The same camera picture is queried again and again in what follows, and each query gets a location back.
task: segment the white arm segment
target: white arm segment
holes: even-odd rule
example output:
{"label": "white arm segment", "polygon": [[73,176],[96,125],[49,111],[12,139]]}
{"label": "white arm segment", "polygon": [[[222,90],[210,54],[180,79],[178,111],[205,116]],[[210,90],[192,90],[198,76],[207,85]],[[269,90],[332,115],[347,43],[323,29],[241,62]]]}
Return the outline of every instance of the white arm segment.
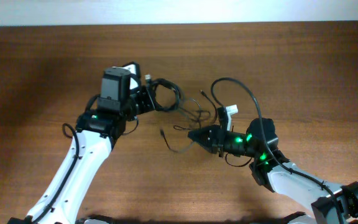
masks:
{"label": "white arm segment", "polygon": [[[111,143],[108,138],[101,138],[99,133],[82,131],[77,133],[80,144],[80,159],[77,160],[63,190],[46,216],[39,221],[40,224],[74,224],[78,209],[84,199],[93,177],[100,165],[111,152]],[[42,195],[37,204],[30,209],[27,215],[35,220],[44,210],[45,206],[56,194],[68,168],[75,155],[75,140],[73,138],[67,156],[55,174],[48,189]]]}
{"label": "white arm segment", "polygon": [[[323,179],[315,177],[299,169],[293,162],[283,163],[283,165],[314,177],[320,182],[323,181]],[[330,197],[328,192],[322,190],[316,183],[299,175],[290,174],[280,166],[274,167],[269,173],[267,173],[267,177],[275,192],[290,197],[292,200],[301,204],[309,211],[312,211],[311,204],[317,201],[318,198]],[[342,184],[324,181],[324,185],[326,185],[334,194],[342,191]]]}

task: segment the robotic arm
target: robotic arm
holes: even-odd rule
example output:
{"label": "robotic arm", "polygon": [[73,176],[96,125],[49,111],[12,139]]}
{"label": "robotic arm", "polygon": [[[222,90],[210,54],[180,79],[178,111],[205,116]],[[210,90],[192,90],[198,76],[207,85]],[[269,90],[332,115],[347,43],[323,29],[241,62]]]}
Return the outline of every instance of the robotic arm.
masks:
{"label": "robotic arm", "polygon": [[[85,112],[78,117],[75,129],[63,125],[64,133],[65,127],[70,128],[73,140],[51,184],[24,220],[11,218],[8,224],[76,223],[79,207],[91,181],[118,138],[125,134],[126,121],[138,122],[137,115],[153,110],[177,109],[178,103],[162,108],[156,102],[155,89],[158,85],[172,89],[177,98],[183,95],[176,85],[164,79],[153,82],[149,75],[146,75],[146,85],[142,86],[140,68],[134,62],[122,67],[107,68],[103,75],[101,94],[90,99]],[[217,111],[219,125],[190,131],[188,137],[191,140],[210,153],[218,153],[220,157],[226,153],[254,158],[249,168],[259,185],[292,198],[313,211],[316,218],[298,213],[289,223],[347,223],[347,218],[358,217],[358,182],[347,186],[330,183],[297,168],[278,150],[273,121],[262,118],[260,111],[260,118],[251,122],[245,134],[230,131],[231,115],[237,112],[237,107],[224,107],[215,98],[213,88],[211,92],[215,101],[222,106]],[[98,105],[93,110],[91,107],[96,100]],[[324,188],[333,192],[335,201]],[[103,217],[90,218],[83,223],[116,222]]]}

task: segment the white wall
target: white wall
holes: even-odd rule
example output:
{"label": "white wall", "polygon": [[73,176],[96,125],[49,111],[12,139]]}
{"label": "white wall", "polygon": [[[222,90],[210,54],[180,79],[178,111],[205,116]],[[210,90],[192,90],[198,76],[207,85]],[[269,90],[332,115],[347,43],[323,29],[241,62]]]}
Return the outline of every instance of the white wall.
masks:
{"label": "white wall", "polygon": [[0,26],[358,20],[358,0],[0,0]]}

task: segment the green led indicator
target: green led indicator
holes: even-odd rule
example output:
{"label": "green led indicator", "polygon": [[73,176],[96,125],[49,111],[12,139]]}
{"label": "green led indicator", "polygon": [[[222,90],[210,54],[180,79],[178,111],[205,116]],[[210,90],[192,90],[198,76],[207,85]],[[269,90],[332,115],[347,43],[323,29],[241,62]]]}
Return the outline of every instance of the green led indicator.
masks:
{"label": "green led indicator", "polygon": [[267,156],[266,156],[265,153],[263,153],[263,154],[259,157],[259,159],[260,159],[261,161],[264,161],[266,158],[267,158]]}
{"label": "green led indicator", "polygon": [[247,142],[249,142],[249,140],[252,138],[252,134],[248,134],[247,135]]}
{"label": "green led indicator", "polygon": [[242,142],[242,138],[236,137],[236,138],[234,139],[234,141],[235,141],[236,143],[240,143],[240,142]]}

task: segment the wooden table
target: wooden table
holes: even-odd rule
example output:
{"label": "wooden table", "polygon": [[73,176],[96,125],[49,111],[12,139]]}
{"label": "wooden table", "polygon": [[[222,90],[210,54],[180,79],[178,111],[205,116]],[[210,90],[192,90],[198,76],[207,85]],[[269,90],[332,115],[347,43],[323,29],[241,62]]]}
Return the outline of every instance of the wooden table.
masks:
{"label": "wooden table", "polygon": [[[275,121],[287,157],[324,179],[358,181],[358,22],[0,27],[0,223],[38,201],[70,145],[62,123],[75,125],[105,68],[130,61],[209,110],[199,89],[240,79]],[[257,116],[249,96],[231,83],[216,93],[238,105],[234,130],[245,131]],[[223,221],[303,211],[259,187],[248,167],[199,146],[168,151],[159,127],[172,146],[190,142],[172,129],[185,123],[179,115],[139,119],[101,166],[79,217]]]}

